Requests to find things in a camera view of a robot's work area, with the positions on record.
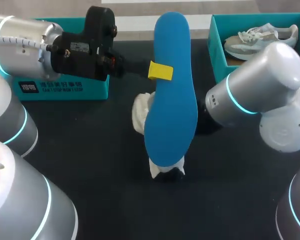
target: robotic arm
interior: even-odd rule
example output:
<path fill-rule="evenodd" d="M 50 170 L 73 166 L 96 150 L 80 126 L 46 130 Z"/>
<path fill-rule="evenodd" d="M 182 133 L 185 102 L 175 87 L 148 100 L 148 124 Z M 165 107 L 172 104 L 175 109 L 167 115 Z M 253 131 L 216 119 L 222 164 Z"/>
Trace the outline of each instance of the robotic arm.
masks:
<path fill-rule="evenodd" d="M 149 59 L 129 61 L 113 51 L 117 32 L 114 13 L 97 6 L 89 8 L 81 33 L 63 31 L 53 22 L 0 15 L 0 70 L 47 81 L 60 74 L 99 81 L 108 75 L 122 78 L 125 73 L 156 78 L 158 64 Z M 172 67 L 164 67 L 171 80 Z"/>
<path fill-rule="evenodd" d="M 197 134 L 212 134 L 262 114 L 263 141 L 281 152 L 300 150 L 300 57 L 284 43 L 268 45 L 198 101 Z"/>

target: blue insole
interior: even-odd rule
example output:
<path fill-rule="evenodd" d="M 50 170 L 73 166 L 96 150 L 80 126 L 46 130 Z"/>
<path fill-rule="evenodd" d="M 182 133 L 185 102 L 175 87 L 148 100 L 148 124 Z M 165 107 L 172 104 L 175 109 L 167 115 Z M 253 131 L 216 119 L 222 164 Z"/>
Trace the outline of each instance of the blue insole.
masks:
<path fill-rule="evenodd" d="M 153 104 L 145 120 L 144 141 L 153 163 L 167 167 L 186 154 L 198 120 L 190 29 L 182 14 L 168 12 L 156 22 L 154 60 L 173 67 L 173 77 L 171 81 L 156 80 Z"/>

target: dark tabletop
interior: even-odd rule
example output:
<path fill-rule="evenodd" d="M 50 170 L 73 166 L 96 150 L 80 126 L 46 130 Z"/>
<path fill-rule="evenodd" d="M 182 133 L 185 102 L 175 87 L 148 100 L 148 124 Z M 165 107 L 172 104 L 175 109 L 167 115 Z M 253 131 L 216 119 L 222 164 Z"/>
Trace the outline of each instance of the dark tabletop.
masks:
<path fill-rule="evenodd" d="M 153 42 L 115 42 L 135 59 Z M 197 95 L 214 84 L 206 40 L 193 40 Z M 279 240 L 277 203 L 300 167 L 300 151 L 279 153 L 245 126 L 196 136 L 182 182 L 151 178 L 144 137 L 131 121 L 134 98 L 155 84 L 110 79 L 106 101 L 24 102 L 39 140 L 25 159 L 62 189 L 79 217 L 77 240 Z"/>

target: sneaker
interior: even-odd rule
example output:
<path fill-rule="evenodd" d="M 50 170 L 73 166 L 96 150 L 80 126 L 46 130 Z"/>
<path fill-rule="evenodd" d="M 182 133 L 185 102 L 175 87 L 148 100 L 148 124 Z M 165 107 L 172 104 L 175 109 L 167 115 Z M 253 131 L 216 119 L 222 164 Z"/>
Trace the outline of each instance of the sneaker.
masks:
<path fill-rule="evenodd" d="M 294 48 L 298 41 L 298 27 L 277 28 L 267 23 L 248 31 L 238 32 L 225 40 L 224 50 L 231 56 L 249 60 L 273 42 L 280 41 Z"/>

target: teal box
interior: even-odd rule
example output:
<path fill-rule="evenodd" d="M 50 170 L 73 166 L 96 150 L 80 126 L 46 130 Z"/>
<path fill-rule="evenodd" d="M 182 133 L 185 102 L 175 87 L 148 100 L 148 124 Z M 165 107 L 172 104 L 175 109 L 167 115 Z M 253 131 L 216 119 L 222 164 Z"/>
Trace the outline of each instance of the teal box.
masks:
<path fill-rule="evenodd" d="M 300 13 L 256 13 L 256 14 L 215 14 L 212 15 L 208 37 L 208 50 L 213 68 L 214 78 L 221 82 L 238 65 L 228 65 L 223 43 L 238 32 L 247 31 L 270 23 L 277 28 L 288 28 L 295 24 L 299 29 L 298 42 L 295 46 L 300 55 Z"/>
<path fill-rule="evenodd" d="M 64 31 L 81 33 L 84 29 L 85 18 L 40 18 L 48 22 L 59 24 Z M 109 76 L 106 81 L 61 75 L 57 81 L 43 81 L 15 77 L 12 88 L 21 101 L 39 100 L 105 100 L 108 98 Z M 24 93 L 24 89 L 34 88 L 37 93 Z"/>

